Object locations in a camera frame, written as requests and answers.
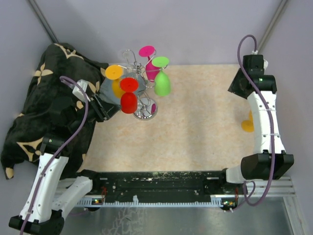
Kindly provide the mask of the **red plastic wine glass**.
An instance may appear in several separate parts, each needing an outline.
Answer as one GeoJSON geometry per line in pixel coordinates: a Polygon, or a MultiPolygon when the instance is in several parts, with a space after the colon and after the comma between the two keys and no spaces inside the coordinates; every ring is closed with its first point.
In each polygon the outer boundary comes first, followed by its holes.
{"type": "Polygon", "coordinates": [[[120,99],[122,112],[132,114],[137,110],[137,97],[134,92],[138,87],[138,81],[132,77],[126,77],[120,82],[120,88],[124,91],[120,99]]]}

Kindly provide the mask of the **orange wine glass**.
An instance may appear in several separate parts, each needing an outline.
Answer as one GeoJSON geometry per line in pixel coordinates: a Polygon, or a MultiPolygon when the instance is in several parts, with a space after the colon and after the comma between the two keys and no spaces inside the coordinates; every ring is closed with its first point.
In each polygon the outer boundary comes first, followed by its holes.
{"type": "Polygon", "coordinates": [[[252,111],[249,111],[248,119],[242,121],[241,128],[248,133],[254,132],[252,111]]]}
{"type": "Polygon", "coordinates": [[[123,75],[123,68],[119,65],[110,65],[105,70],[105,76],[107,79],[112,81],[112,91],[117,98],[121,98],[125,93],[120,88],[121,76],[123,75]]]}

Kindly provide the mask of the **orange wine glass front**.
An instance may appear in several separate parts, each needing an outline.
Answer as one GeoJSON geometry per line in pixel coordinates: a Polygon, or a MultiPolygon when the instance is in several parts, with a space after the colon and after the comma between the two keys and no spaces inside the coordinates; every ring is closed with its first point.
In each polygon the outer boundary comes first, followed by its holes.
{"type": "Polygon", "coordinates": [[[248,133],[254,132],[252,111],[249,111],[248,119],[242,121],[241,128],[248,133]]]}

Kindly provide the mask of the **green plastic wine glass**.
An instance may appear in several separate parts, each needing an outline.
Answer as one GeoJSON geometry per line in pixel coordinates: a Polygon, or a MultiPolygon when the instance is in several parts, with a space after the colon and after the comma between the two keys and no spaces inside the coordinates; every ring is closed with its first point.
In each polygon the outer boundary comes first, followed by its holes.
{"type": "Polygon", "coordinates": [[[152,64],[155,67],[160,68],[158,74],[155,77],[154,91],[156,95],[167,96],[171,92],[171,82],[168,75],[163,71],[169,64],[169,59],[164,56],[155,57],[152,60],[152,64]]]}

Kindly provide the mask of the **pink plastic wine glass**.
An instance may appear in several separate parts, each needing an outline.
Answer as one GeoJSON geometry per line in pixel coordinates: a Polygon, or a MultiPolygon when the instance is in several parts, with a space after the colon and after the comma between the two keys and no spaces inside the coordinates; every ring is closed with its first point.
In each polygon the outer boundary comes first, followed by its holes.
{"type": "Polygon", "coordinates": [[[155,48],[151,45],[144,46],[139,50],[138,54],[141,57],[147,57],[148,61],[145,65],[147,79],[151,82],[154,82],[155,77],[160,71],[160,67],[156,67],[152,64],[152,60],[156,56],[155,48]]]}

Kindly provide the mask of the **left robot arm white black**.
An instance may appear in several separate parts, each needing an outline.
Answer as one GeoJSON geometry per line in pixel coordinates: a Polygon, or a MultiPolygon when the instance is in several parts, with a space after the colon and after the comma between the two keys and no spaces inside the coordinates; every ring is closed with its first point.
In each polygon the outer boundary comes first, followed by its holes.
{"type": "Polygon", "coordinates": [[[65,219],[78,201],[88,193],[96,194],[102,188],[99,173],[83,170],[66,191],[55,198],[62,172],[69,161],[62,151],[82,130],[88,120],[103,122],[112,118],[120,110],[119,105],[106,103],[98,95],[85,99],[85,109],[78,116],[72,98],[63,96],[55,99],[49,115],[52,123],[61,132],[54,131],[44,136],[36,177],[19,215],[10,218],[9,227],[20,234],[59,235],[65,219]]]}

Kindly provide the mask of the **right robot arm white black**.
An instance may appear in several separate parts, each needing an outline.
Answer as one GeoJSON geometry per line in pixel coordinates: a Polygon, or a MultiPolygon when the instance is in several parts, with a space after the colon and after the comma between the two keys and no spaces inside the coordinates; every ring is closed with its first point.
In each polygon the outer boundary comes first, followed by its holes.
{"type": "Polygon", "coordinates": [[[273,75],[266,75],[262,55],[245,55],[245,71],[238,70],[229,92],[247,99],[254,127],[253,154],[242,158],[237,167],[228,168],[219,180],[219,190],[231,193],[236,184],[248,180],[268,180],[271,154],[275,154],[273,179],[280,179],[294,164],[292,154],[286,153],[279,133],[276,115],[277,86],[273,75]]]}

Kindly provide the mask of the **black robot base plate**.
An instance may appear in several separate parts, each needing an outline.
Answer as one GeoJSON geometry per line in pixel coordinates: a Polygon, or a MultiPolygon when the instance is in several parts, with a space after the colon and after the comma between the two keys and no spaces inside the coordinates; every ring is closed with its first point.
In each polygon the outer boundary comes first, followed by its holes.
{"type": "Polygon", "coordinates": [[[101,172],[99,178],[89,195],[104,196],[107,203],[131,202],[134,196],[140,203],[200,203],[243,193],[242,184],[226,181],[224,170],[101,172]]]}

